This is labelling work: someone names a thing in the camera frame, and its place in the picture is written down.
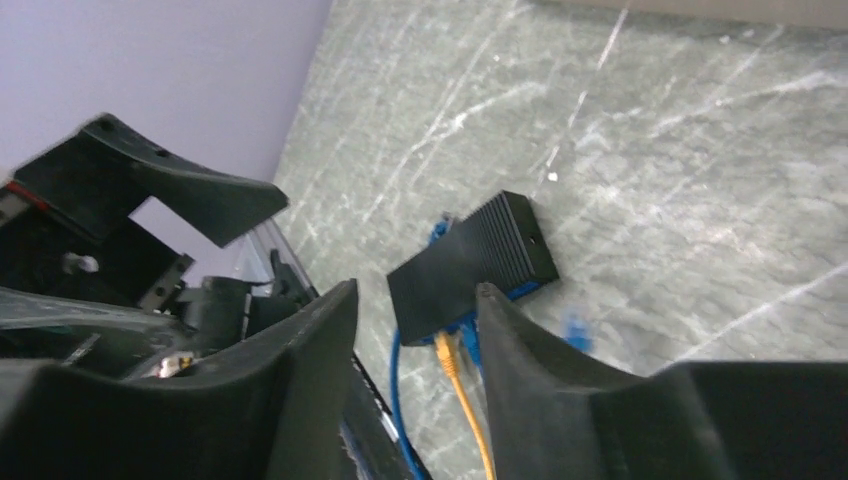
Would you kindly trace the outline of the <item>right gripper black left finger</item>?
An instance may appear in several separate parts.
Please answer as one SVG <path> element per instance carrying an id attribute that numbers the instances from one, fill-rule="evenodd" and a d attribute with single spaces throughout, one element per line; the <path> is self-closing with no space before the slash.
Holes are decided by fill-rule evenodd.
<path id="1" fill-rule="evenodd" d="M 335 479 L 357 282 L 182 376 L 1 364 L 5 479 Z"/>

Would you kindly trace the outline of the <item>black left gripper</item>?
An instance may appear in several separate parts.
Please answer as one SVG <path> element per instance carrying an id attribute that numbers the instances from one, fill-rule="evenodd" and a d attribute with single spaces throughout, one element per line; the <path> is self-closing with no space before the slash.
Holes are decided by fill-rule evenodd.
<path id="1" fill-rule="evenodd" d="M 111 114 L 13 172 L 1 189 L 1 356 L 113 378 L 167 378 L 316 297 L 289 249 L 254 280 L 207 277 L 134 221 L 156 198 L 225 247 L 288 206 L 275 185 L 219 172 Z M 59 219 L 95 244 L 63 225 Z"/>

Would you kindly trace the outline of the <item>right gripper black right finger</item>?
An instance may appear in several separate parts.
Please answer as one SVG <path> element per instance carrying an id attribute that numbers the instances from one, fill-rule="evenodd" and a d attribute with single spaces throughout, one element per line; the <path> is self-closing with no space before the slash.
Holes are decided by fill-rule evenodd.
<path id="1" fill-rule="evenodd" d="M 501 479 L 843 479 L 843 362 L 687 361 L 650 376 L 597 360 L 476 291 Z"/>

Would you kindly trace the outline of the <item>black network switch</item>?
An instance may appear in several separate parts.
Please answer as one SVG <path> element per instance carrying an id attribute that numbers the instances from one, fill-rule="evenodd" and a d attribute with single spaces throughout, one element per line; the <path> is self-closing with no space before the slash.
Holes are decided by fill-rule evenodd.
<path id="1" fill-rule="evenodd" d="M 559 278 L 531 200 L 506 190 L 386 276 L 403 346 L 474 314 L 479 284 L 516 299 Z"/>

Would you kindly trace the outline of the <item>blue ethernet cable long loop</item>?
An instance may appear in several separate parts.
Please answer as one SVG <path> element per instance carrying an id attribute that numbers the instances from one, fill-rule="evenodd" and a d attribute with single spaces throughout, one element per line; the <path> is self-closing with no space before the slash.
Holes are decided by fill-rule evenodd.
<path id="1" fill-rule="evenodd" d="M 401 453 L 413 478 L 415 480 L 427 480 L 429 479 L 429 474 L 418 460 L 417 454 L 410 443 L 403 419 L 399 388 L 400 347 L 400 332 L 395 330 L 392 336 L 389 356 L 389 392 L 393 424 L 397 431 Z"/>

